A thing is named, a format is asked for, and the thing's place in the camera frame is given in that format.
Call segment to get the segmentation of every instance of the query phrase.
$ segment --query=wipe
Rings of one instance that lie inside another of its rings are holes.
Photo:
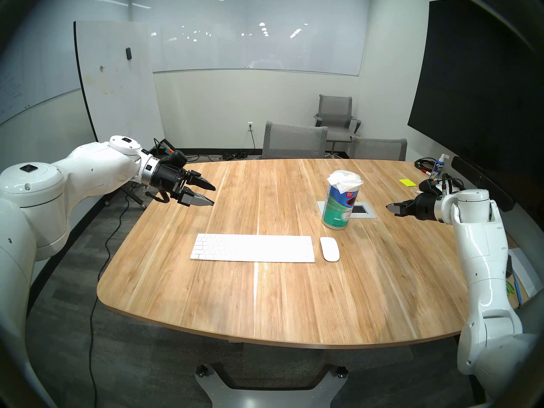
[[[340,194],[351,188],[359,187],[364,182],[359,175],[350,171],[334,171],[327,181],[331,186],[336,187]]]

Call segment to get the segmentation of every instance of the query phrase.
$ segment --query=keyboard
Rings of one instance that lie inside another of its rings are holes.
[[[191,259],[231,262],[314,263],[306,235],[198,234]]]

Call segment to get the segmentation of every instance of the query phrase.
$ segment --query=wooden table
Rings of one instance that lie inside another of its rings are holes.
[[[307,348],[369,348],[460,332],[467,285],[450,225],[393,216],[414,198],[399,179],[427,178],[412,162],[279,159],[191,165],[217,187],[213,207],[152,202],[109,264],[97,294],[110,309],[206,336]],[[327,177],[361,176],[357,196],[377,219],[324,227],[316,202]],[[310,235],[315,263],[190,260],[198,233]],[[340,260],[323,259],[334,237]]]

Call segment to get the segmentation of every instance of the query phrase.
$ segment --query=yellow sticky note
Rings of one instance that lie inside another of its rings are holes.
[[[399,180],[399,181],[400,181],[402,184],[404,184],[405,186],[407,186],[407,187],[414,187],[414,186],[417,186],[417,184],[414,183],[414,181],[408,180],[408,178],[405,179],[405,180]]]

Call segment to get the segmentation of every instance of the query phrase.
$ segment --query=gray carpet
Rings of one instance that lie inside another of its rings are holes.
[[[143,188],[136,189],[150,201]],[[127,205],[118,193],[62,259],[27,319],[26,342],[34,370],[59,407],[92,407],[89,315],[97,273],[107,259],[104,241]],[[142,210],[132,200],[109,242],[114,253]],[[456,368],[453,338],[367,349],[312,350],[229,343],[130,319],[97,303],[92,370],[98,406],[211,407],[195,381],[208,363],[231,387],[312,387],[326,364],[346,366],[348,381],[333,407],[468,407],[468,377]]]

